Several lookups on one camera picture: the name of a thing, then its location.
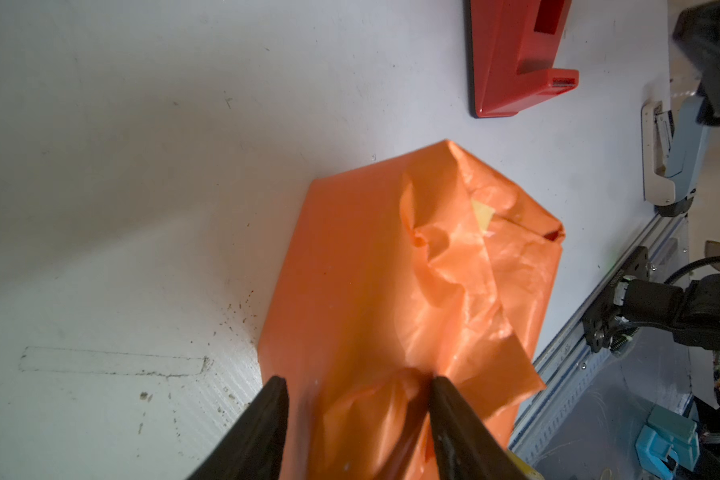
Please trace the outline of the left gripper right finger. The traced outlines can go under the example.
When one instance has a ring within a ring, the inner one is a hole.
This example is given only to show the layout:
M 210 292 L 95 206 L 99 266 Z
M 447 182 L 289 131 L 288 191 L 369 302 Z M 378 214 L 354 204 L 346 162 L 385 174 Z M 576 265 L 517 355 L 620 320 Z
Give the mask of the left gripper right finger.
M 429 414 L 440 479 L 525 478 L 447 377 L 432 381 Z

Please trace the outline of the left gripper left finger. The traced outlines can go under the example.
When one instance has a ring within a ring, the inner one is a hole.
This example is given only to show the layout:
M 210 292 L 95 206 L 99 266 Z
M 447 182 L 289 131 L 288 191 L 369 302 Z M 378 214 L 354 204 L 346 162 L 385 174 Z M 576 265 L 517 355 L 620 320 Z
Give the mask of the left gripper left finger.
M 273 376 L 188 478 L 278 479 L 288 415 L 287 382 L 280 376 Z

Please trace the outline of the yellow orange wrapping paper sheet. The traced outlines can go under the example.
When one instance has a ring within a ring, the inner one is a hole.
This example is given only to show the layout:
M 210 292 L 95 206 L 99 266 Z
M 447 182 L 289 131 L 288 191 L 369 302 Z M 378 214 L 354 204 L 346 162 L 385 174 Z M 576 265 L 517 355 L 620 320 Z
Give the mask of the yellow orange wrapping paper sheet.
M 434 479 L 447 377 L 501 446 L 533 367 L 562 223 L 451 141 L 315 180 L 258 344 L 286 380 L 285 479 Z

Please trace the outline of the red tape dispenser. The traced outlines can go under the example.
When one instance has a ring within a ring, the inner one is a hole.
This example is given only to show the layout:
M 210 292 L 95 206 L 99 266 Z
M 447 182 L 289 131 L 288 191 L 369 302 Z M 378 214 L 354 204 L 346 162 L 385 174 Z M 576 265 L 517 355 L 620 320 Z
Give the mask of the red tape dispenser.
M 554 66 L 571 0 L 471 0 L 465 5 L 470 114 L 504 118 L 575 89 Z

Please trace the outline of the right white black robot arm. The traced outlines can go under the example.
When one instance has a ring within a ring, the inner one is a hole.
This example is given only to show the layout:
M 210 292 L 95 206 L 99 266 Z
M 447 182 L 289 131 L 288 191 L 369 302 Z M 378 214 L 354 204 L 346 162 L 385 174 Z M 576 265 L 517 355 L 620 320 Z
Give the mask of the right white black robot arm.
M 694 95 L 676 114 L 661 102 L 648 102 L 642 115 L 644 197 L 664 218 L 685 215 L 696 185 L 712 128 L 720 127 L 720 1 L 683 10 L 672 39 L 701 78 Z M 648 272 L 648 251 L 636 247 L 606 281 L 581 317 L 591 351 L 616 349 L 639 328 L 672 334 L 676 343 L 720 351 L 720 273 L 679 280 L 720 255 L 694 261 L 655 282 Z

